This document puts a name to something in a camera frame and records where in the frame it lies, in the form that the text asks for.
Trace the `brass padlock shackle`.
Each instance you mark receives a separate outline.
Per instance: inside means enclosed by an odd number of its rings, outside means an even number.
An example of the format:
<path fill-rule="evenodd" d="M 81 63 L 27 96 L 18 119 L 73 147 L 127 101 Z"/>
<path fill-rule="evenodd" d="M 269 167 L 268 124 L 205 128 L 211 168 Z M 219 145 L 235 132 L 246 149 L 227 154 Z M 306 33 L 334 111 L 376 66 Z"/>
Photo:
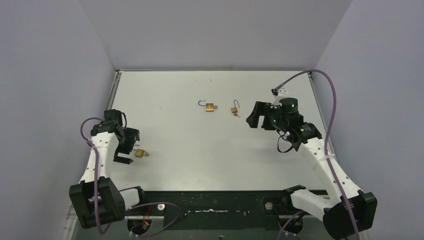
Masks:
<path fill-rule="evenodd" d="M 205 99 L 200 99 L 198 102 L 198 105 L 205 108 L 206 112 L 214 112 L 218 109 L 218 106 L 214 103 L 207 103 Z"/>

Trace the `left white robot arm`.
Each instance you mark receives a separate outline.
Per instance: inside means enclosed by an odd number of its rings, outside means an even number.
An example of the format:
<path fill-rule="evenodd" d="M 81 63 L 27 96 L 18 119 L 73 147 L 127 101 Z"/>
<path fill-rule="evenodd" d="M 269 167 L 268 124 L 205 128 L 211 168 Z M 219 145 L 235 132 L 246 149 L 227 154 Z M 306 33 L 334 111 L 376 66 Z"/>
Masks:
<path fill-rule="evenodd" d="M 125 113 L 104 111 L 90 136 L 82 137 L 90 147 L 85 171 L 77 184 L 69 188 L 69 198 L 82 228 L 97 228 L 105 234 L 111 223 L 122 221 L 128 210 L 140 214 L 148 199 L 140 186 L 119 190 L 112 180 L 112 164 L 130 165 L 128 157 L 140 139 L 138 129 L 127 126 Z"/>

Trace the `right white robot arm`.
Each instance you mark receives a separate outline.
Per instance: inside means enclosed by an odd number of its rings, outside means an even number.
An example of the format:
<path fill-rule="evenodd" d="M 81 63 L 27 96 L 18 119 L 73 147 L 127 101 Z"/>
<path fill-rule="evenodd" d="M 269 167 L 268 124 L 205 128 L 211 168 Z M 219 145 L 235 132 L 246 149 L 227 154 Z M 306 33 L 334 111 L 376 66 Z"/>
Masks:
<path fill-rule="evenodd" d="M 325 140 L 312 123 L 305 122 L 298 111 L 298 100 L 285 97 L 278 104 L 256 101 L 246 118 L 250 128 L 257 128 L 263 116 L 261 128 L 278 131 L 309 164 L 327 192 L 328 198 L 318 196 L 302 185 L 285 189 L 287 196 L 281 199 L 282 209 L 289 213 L 302 210 L 323 222 L 327 233 L 341 240 L 370 229 L 374 223 L 377 198 L 372 192 L 363 192 L 335 159 L 325 149 Z"/>

